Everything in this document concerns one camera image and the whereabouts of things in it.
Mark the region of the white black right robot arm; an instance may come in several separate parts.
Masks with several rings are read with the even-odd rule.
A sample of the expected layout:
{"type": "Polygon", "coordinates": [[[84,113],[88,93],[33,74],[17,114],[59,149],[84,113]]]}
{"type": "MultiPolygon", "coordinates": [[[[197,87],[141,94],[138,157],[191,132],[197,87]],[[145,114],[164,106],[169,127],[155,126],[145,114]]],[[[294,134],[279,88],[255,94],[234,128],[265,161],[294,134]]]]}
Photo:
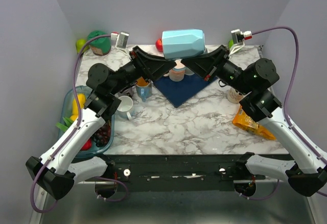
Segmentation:
{"type": "Polygon", "coordinates": [[[307,197],[317,193],[326,184],[326,153],[286,117],[282,103],[269,91],[279,80],[272,60],[260,58],[242,69],[229,60],[228,54],[228,49],[220,46],[181,62],[204,80],[217,77],[243,94],[243,111],[272,133],[292,157],[275,160],[249,153],[235,166],[236,175],[241,179],[263,175],[282,180],[307,197]]]}

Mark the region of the blue white gradient mug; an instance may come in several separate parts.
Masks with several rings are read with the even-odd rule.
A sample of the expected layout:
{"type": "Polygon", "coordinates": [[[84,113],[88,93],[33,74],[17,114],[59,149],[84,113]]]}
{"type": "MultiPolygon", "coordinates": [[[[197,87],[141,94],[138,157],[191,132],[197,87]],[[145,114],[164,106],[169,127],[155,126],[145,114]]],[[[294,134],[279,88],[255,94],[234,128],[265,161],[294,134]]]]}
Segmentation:
{"type": "Polygon", "coordinates": [[[134,115],[133,100],[129,96],[120,96],[120,104],[117,108],[117,113],[121,118],[132,120],[134,115]]]}

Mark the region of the grey mug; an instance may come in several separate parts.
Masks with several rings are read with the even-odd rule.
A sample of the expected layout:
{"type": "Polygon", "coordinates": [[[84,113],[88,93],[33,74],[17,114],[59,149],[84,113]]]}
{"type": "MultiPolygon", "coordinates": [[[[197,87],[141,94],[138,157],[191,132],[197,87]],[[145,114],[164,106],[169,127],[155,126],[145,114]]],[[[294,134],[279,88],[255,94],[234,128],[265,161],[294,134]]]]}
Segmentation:
{"type": "Polygon", "coordinates": [[[195,73],[192,71],[192,70],[190,70],[189,68],[186,68],[185,69],[185,75],[187,75],[187,76],[192,76],[192,75],[194,75],[195,73]]]}

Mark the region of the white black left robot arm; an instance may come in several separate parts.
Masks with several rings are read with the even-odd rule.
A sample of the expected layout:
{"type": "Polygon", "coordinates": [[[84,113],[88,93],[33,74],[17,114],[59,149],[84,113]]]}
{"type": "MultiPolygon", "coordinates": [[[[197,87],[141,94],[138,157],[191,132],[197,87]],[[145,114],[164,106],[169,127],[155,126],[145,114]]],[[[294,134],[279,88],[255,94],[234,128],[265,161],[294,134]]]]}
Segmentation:
{"type": "Polygon", "coordinates": [[[89,69],[86,84],[92,92],[78,118],[48,151],[39,158],[27,160],[33,182],[55,200],[66,196],[78,177],[107,181],[113,176],[112,166],[100,157],[80,164],[72,161],[86,141],[116,112],[121,103],[116,93],[132,87],[139,78],[157,81],[176,65],[174,61],[146,53],[139,46],[130,51],[129,57],[130,61],[116,71],[102,63],[89,69]]]}

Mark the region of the light blue faceted mug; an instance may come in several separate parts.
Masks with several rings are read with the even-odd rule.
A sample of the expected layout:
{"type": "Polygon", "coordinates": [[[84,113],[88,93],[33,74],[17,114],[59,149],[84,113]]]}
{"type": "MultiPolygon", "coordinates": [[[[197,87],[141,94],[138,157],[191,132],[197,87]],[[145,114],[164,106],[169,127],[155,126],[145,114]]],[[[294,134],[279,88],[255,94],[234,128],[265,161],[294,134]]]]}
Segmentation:
{"type": "Polygon", "coordinates": [[[199,29],[163,31],[161,40],[167,60],[196,57],[205,51],[204,32],[199,29]]]}

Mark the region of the blue butterfly mug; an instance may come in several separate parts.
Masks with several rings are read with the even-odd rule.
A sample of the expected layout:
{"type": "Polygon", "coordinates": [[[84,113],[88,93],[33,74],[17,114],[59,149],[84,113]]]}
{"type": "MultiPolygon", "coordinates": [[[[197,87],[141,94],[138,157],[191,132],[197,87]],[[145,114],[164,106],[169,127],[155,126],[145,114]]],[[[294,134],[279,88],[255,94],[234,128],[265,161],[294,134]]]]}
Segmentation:
{"type": "Polygon", "coordinates": [[[152,96],[152,81],[146,81],[144,78],[139,78],[136,81],[136,93],[145,102],[149,97],[152,96]]]}

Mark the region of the pink ceramic mug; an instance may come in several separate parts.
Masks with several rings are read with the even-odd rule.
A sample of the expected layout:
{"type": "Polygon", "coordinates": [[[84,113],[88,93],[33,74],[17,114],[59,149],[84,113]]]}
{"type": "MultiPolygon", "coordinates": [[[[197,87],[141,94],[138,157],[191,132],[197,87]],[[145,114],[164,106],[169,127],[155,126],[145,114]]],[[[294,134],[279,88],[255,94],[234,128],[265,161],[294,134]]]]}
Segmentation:
{"type": "Polygon", "coordinates": [[[183,80],[185,75],[185,66],[183,64],[178,64],[172,68],[164,77],[169,77],[173,82],[180,82],[183,80]]]}

